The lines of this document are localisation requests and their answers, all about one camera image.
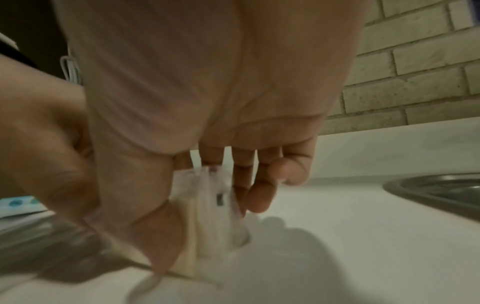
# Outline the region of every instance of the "wet wipes package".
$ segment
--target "wet wipes package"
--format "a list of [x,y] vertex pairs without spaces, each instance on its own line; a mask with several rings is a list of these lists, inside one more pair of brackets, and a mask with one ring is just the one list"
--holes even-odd
[[[230,181],[230,176],[216,167],[175,173],[169,200],[183,218],[185,243],[170,273],[215,280],[228,253],[248,241]],[[150,264],[129,244],[112,236],[106,240],[114,253]]]
[[39,200],[33,196],[10,197],[0,199],[0,218],[46,211]]

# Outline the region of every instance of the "dark background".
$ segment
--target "dark background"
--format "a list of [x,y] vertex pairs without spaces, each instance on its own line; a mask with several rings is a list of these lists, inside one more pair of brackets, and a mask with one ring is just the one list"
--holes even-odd
[[40,70],[64,77],[60,57],[67,55],[67,43],[49,0],[1,0],[0,33],[15,41]]

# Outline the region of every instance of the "brick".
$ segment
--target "brick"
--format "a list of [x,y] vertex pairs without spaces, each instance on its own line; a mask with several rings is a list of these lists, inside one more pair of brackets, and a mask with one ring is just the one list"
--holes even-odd
[[341,113],[342,113],[342,104],[340,103],[340,99],[338,99],[333,105],[333,108],[331,109],[328,115],[332,116],[332,115],[338,115]]
[[380,13],[380,6],[379,6],[378,1],[372,1],[370,11],[369,11],[369,13],[366,17],[365,22],[369,23],[369,22],[375,21],[377,19],[380,19],[381,16],[382,15]]
[[399,48],[393,56],[400,75],[480,59],[480,28]]
[[480,94],[480,65],[465,67],[470,94]]
[[320,135],[403,126],[400,111],[325,120]]
[[406,110],[408,124],[453,120],[480,116],[480,100],[445,102],[438,105],[421,106]]
[[362,56],[356,58],[353,62],[353,68],[345,85],[358,84],[394,75],[394,69],[390,64],[390,55],[388,53]]
[[462,30],[474,26],[474,20],[467,0],[460,0],[448,5],[451,21],[455,30]]
[[464,84],[459,69],[431,72],[406,80],[393,79],[347,88],[343,99],[347,113],[416,104],[462,96]]
[[393,16],[396,14],[405,13],[411,10],[423,8],[442,0],[382,0],[383,11],[385,16]]
[[449,31],[443,8],[432,8],[365,27],[359,54],[441,35]]

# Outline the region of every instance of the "purple object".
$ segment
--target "purple object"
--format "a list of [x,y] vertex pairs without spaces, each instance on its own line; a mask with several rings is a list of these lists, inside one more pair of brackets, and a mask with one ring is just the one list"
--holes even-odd
[[470,7],[473,13],[475,24],[480,23],[480,0],[470,0]]

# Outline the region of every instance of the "teal dot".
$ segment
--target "teal dot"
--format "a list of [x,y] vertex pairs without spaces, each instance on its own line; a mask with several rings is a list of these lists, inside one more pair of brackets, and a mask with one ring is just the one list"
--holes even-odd
[[21,200],[16,199],[16,200],[11,201],[8,205],[9,205],[10,207],[19,207],[19,206],[21,206],[22,204],[23,204],[23,202],[22,202]]

